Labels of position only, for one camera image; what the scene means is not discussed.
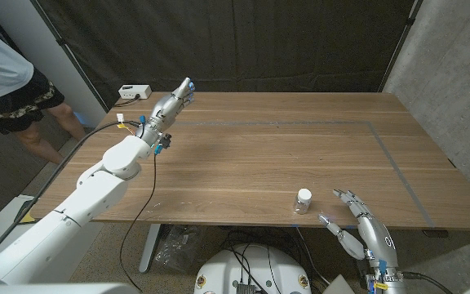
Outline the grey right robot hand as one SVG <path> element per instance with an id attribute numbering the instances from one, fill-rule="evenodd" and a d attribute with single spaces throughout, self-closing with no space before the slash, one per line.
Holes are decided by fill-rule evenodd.
<path id="1" fill-rule="evenodd" d="M 368 260 L 375 272 L 375 281 L 380 283 L 401 283 L 402 275 L 397 271 L 397 251 L 386 226 L 380 222 L 367 205 L 353 192 L 334 189 L 333 194 L 346 204 L 357 218 L 358 233 L 366 243 L 363 245 L 348 231 L 322 213 L 318 219 L 339 241 L 342 248 L 356 260 Z"/>

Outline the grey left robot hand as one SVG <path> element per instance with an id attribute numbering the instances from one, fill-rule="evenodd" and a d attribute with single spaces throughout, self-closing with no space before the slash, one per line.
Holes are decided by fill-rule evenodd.
<path id="1" fill-rule="evenodd" d="M 171 93 L 163 96 L 153 107 L 152 113 L 141 123 L 135 135 L 148 145 L 155 145 L 174 122 L 177 115 L 193 103 L 195 86 L 190 78 L 184 81 Z"/>

